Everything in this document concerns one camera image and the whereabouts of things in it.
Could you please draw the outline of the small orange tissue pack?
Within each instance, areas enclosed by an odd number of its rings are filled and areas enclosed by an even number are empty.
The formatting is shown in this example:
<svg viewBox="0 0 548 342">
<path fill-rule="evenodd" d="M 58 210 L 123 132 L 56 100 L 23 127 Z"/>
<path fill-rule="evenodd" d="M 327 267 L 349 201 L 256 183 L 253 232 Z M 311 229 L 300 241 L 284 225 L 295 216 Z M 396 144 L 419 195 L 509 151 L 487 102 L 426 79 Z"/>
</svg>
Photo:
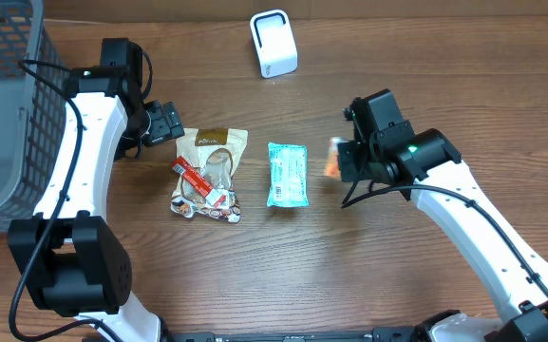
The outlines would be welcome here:
<svg viewBox="0 0 548 342">
<path fill-rule="evenodd" d="M 324 175 L 331 179 L 341 180 L 341 171 L 339 166 L 339 144 L 345 140 L 340 137 L 330 139 L 327 162 L 324 169 Z"/>
</svg>

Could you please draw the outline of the beige snack pouch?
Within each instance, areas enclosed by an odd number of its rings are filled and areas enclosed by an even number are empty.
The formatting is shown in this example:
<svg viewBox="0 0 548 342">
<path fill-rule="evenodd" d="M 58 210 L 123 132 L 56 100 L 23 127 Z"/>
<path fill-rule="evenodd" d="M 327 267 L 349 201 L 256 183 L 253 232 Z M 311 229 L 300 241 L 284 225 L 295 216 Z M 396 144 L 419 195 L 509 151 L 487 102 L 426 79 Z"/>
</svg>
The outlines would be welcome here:
<svg viewBox="0 0 548 342">
<path fill-rule="evenodd" d="M 238 223 L 241 211 L 233 175 L 248 143 L 248 132 L 233 128 L 187 128 L 176 140 L 177 157 L 183 156 L 214 188 L 223 192 L 227 200 L 218 208 L 209 205 L 192 185 L 179 175 L 171 196 L 170 209 L 187 219 L 196 214 Z"/>
</svg>

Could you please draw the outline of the teal wet wipes packet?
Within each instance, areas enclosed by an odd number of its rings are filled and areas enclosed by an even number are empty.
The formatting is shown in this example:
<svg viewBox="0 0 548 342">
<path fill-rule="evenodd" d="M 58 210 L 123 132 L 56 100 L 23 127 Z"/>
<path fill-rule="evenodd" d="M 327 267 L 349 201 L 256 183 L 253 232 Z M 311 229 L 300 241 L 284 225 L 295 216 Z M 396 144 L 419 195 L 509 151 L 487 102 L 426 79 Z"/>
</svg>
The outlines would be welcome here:
<svg viewBox="0 0 548 342">
<path fill-rule="evenodd" d="M 270 192 L 267 206 L 306 207 L 308 153 L 305 145 L 268 144 Z"/>
</svg>

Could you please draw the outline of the red candy bar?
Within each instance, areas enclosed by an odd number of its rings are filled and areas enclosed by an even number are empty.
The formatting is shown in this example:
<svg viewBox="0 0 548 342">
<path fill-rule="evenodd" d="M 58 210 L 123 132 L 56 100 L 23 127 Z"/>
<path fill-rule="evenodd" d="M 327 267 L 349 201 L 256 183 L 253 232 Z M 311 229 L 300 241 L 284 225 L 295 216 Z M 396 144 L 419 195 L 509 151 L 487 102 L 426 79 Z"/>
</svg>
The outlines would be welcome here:
<svg viewBox="0 0 548 342">
<path fill-rule="evenodd" d="M 177 157 L 172 168 L 185 181 L 204 197 L 205 201 L 214 208 L 218 208 L 227 200 L 227 196 L 213 187 L 183 156 Z"/>
</svg>

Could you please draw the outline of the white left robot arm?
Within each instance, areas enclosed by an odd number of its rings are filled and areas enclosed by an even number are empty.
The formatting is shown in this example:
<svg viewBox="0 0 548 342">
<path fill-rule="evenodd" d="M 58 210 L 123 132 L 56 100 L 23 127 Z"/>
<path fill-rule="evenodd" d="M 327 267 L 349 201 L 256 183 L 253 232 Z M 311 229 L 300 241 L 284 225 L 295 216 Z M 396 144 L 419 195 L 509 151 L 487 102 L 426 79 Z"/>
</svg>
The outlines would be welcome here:
<svg viewBox="0 0 548 342">
<path fill-rule="evenodd" d="M 9 225 L 8 246 L 21 274 L 9 308 L 17 327 L 23 293 L 35 307 L 70 323 L 37 340 L 87 325 L 106 341 L 171 341 L 165 321 L 132 291 L 129 254 L 106 221 L 113 163 L 129 149 L 142 151 L 183 135 L 170 103 L 147 102 L 152 83 L 142 78 L 148 54 L 127 38 L 105 38 L 100 63 L 68 69 L 62 85 L 39 83 L 66 103 L 66 125 L 47 190 L 33 215 Z"/>
</svg>

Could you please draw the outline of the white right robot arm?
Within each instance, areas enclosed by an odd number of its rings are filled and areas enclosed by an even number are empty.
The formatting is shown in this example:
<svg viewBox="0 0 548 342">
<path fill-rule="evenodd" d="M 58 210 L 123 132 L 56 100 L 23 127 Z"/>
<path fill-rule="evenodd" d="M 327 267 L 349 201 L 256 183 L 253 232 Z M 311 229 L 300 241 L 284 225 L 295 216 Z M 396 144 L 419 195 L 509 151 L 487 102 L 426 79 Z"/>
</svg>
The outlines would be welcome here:
<svg viewBox="0 0 548 342">
<path fill-rule="evenodd" d="M 548 341 L 548 262 L 488 199 L 450 140 L 434 128 L 415 133 L 388 89 L 355 98 L 344 117 L 354 136 L 338 145 L 340 178 L 369 186 L 361 196 L 347 194 L 343 207 L 401 193 L 456 245 L 498 313 L 447 310 L 389 332 L 403 341 Z"/>
</svg>

